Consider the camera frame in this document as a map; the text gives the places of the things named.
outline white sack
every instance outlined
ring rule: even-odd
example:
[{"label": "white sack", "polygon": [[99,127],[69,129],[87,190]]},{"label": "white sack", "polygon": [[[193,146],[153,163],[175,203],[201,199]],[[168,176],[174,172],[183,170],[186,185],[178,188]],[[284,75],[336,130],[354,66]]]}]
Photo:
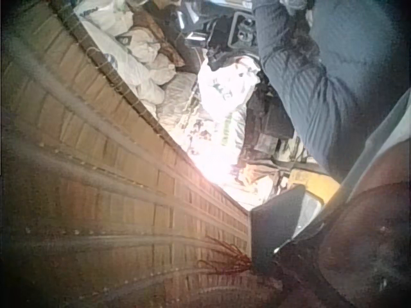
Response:
[{"label": "white sack", "polygon": [[147,63],[151,79],[158,85],[168,83],[175,76],[175,66],[167,56],[159,53],[152,63]]},{"label": "white sack", "polygon": [[143,64],[113,37],[85,19],[80,20],[107,60],[139,99],[146,99],[155,104],[164,100],[164,91],[150,79],[150,73]]},{"label": "white sack", "polygon": [[164,91],[151,79],[147,79],[137,86],[139,99],[147,100],[154,105],[164,101]]},{"label": "white sack", "polygon": [[83,0],[74,12],[114,37],[133,25],[133,13],[125,0]]},{"label": "white sack", "polygon": [[166,95],[164,103],[157,106],[157,115],[160,124],[168,133],[179,123],[191,97],[191,89],[196,78],[195,74],[177,73],[164,87]]},{"label": "white sack", "polygon": [[153,62],[161,47],[153,33],[146,28],[133,28],[116,39],[129,48],[141,63]]},{"label": "white sack", "polygon": [[249,100],[259,83],[258,71],[259,67],[249,57],[238,58],[215,72],[205,60],[198,73],[201,105],[216,122],[223,121],[237,106]]}]

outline cloth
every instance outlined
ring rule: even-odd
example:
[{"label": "cloth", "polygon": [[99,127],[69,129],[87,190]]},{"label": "cloth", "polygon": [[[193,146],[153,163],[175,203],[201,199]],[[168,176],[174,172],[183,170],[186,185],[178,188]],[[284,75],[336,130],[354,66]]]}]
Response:
[{"label": "cloth", "polygon": [[341,182],[410,84],[409,28],[386,1],[316,0],[313,61],[293,46],[294,19],[278,0],[252,9],[264,72],[308,151]]}]

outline sleeve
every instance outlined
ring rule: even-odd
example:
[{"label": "sleeve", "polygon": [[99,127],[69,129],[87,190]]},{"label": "sleeve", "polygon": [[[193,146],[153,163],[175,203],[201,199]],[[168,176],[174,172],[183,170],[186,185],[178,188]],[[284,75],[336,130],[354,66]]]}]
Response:
[{"label": "sleeve", "polygon": [[340,153],[349,135],[343,134],[343,126],[355,115],[352,95],[343,82],[327,75],[320,62],[309,61],[293,46],[293,21],[278,0],[254,0],[252,9],[265,74],[305,147],[322,167],[341,180],[358,151]]}]

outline person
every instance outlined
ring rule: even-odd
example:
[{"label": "person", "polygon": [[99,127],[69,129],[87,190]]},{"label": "person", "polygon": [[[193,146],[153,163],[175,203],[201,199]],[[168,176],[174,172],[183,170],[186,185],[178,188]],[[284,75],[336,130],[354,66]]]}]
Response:
[{"label": "person", "polygon": [[253,0],[252,11],[265,74],[307,150],[341,182],[410,85],[401,10],[388,1],[316,0],[318,60],[293,44],[295,18],[279,0]]}]

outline wall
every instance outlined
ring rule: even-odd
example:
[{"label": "wall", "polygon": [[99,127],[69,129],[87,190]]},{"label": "wall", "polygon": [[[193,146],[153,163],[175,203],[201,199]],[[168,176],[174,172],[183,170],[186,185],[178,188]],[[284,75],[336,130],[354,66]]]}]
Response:
[{"label": "wall", "polygon": [[207,235],[249,253],[248,214],[113,86],[116,72],[55,2],[20,7],[3,30],[3,262],[24,282],[19,299],[32,289],[53,307],[263,302],[256,277],[197,262],[225,260]]}]

